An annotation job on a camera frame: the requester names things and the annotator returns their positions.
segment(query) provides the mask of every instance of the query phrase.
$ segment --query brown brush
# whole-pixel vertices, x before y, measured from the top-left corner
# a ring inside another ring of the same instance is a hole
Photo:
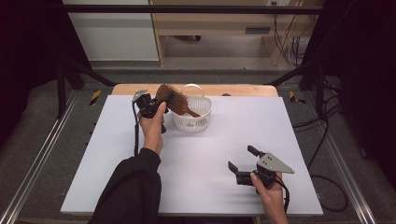
[[[187,113],[195,118],[201,117],[201,115],[189,109],[187,96],[173,86],[162,84],[160,88],[158,88],[155,98],[157,98],[158,101],[166,101],[167,107],[177,115],[181,116]]]

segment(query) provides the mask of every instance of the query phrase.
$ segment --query black jacket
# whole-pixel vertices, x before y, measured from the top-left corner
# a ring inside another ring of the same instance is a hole
[[[89,224],[156,223],[161,199],[161,160],[142,148],[136,157],[120,162],[110,177]]]

